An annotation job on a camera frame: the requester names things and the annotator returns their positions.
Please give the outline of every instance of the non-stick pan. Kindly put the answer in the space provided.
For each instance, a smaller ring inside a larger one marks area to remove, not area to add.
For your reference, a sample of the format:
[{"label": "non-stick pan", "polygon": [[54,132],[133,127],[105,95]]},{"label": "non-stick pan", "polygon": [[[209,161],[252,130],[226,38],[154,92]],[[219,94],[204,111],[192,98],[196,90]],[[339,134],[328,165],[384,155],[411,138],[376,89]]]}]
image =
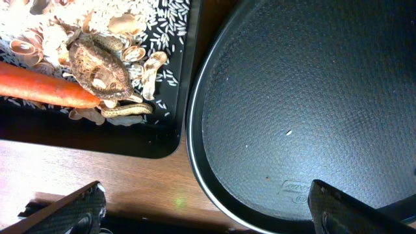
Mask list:
[{"label": "non-stick pan", "polygon": [[313,233],[307,196],[321,179],[393,218],[416,213],[406,207],[416,193],[415,4],[239,3],[187,113],[191,165],[223,212],[264,233]]}]

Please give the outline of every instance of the dried mushroom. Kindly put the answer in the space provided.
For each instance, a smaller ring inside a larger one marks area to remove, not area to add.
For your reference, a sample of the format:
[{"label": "dried mushroom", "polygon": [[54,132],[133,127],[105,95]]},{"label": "dried mushroom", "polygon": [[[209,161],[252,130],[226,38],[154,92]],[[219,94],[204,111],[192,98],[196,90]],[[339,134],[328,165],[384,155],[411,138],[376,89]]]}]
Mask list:
[{"label": "dried mushroom", "polygon": [[[73,43],[70,64],[78,83],[99,99],[123,100],[133,94],[133,86],[123,63],[90,42],[78,40]],[[103,81],[105,88],[93,86],[94,79]]]},{"label": "dried mushroom", "polygon": [[154,100],[155,81],[157,70],[168,60],[165,52],[158,51],[150,55],[150,58],[144,63],[144,75],[142,78],[143,98],[146,100]]},{"label": "dried mushroom", "polygon": [[139,124],[143,120],[141,116],[120,116],[120,117],[113,117],[107,118],[107,121],[112,125],[122,125],[125,127],[132,126],[133,124]]},{"label": "dried mushroom", "polygon": [[151,114],[153,108],[147,103],[138,103],[132,105],[125,105],[115,108],[102,108],[101,114],[106,118],[112,118],[116,116],[128,116],[130,114]]},{"label": "dried mushroom", "polygon": [[124,48],[123,42],[113,36],[93,35],[92,39],[95,43],[107,51],[120,51]]}]

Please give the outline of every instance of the black tray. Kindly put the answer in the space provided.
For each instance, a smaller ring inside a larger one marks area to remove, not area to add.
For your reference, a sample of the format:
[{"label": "black tray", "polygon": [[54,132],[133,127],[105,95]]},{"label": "black tray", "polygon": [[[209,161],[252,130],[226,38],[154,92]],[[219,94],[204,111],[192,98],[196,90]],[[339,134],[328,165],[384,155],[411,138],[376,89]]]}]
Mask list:
[{"label": "black tray", "polygon": [[[201,7],[201,0],[190,3],[188,33],[183,48],[178,37],[171,38],[170,45],[175,42],[176,51],[183,52],[172,53],[169,65],[164,65],[158,73],[163,68],[172,70],[179,84],[168,88],[163,81],[165,89],[156,83],[155,100],[148,102],[155,113],[146,116],[146,124],[124,127],[106,122],[96,126],[89,120],[70,120],[59,110],[19,108],[8,101],[0,101],[0,139],[151,159],[170,155],[181,142]],[[147,51],[150,40],[143,44],[147,45]],[[166,118],[163,112],[157,111],[159,106],[155,102],[158,99],[168,107],[170,115]],[[154,124],[156,120],[160,120],[157,125]]]}]

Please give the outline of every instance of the wooden table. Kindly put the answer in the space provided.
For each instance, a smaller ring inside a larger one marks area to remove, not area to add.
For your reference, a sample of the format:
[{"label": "wooden table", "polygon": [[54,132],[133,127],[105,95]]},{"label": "wooden table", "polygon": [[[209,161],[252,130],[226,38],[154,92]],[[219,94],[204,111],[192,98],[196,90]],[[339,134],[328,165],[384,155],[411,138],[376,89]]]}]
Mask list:
[{"label": "wooden table", "polygon": [[[195,64],[235,2],[204,1]],[[107,190],[109,213],[217,230],[241,228],[201,190],[185,138],[173,155],[158,160],[8,141],[0,141],[0,157],[1,229],[17,222],[29,201],[53,202],[95,180]]]}]

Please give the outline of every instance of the textured pan surface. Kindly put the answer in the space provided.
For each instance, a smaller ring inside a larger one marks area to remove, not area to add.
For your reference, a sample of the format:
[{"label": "textured pan surface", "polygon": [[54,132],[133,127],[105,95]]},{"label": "textured pan surface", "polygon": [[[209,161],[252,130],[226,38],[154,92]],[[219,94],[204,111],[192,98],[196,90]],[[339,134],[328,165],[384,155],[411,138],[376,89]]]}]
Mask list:
[{"label": "textured pan surface", "polygon": [[224,188],[287,220],[311,219],[313,179],[375,208],[415,194],[413,10],[261,1],[223,34],[200,79],[203,145]]}]

